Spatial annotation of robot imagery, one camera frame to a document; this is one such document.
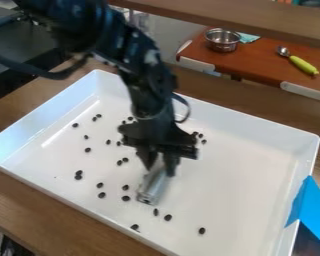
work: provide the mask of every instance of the wooden shelf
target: wooden shelf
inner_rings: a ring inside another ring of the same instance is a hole
[[[109,4],[320,48],[320,10],[270,0],[109,0]]]

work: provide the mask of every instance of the blue object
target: blue object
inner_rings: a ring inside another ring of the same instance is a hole
[[[240,41],[244,44],[254,42],[255,40],[260,38],[259,36],[250,35],[246,33],[241,33],[241,32],[237,32],[237,33],[241,36]]]
[[[320,188],[308,176],[294,199],[286,226],[299,219],[320,240]]]

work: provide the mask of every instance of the teal cloth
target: teal cloth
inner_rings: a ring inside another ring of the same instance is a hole
[[[250,34],[245,34],[240,32],[237,32],[237,33],[241,36],[240,41],[244,44],[254,42],[255,40],[260,38],[259,36],[255,36],[255,35],[250,35]]]

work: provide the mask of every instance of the blue tape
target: blue tape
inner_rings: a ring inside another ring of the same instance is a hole
[[[299,219],[320,240],[320,188],[308,176],[294,199],[286,226]]]

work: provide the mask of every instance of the yellow handle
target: yellow handle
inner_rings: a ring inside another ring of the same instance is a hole
[[[297,56],[290,56],[289,59],[301,70],[311,75],[318,75],[319,71],[316,67],[312,66],[310,63],[300,59]]]

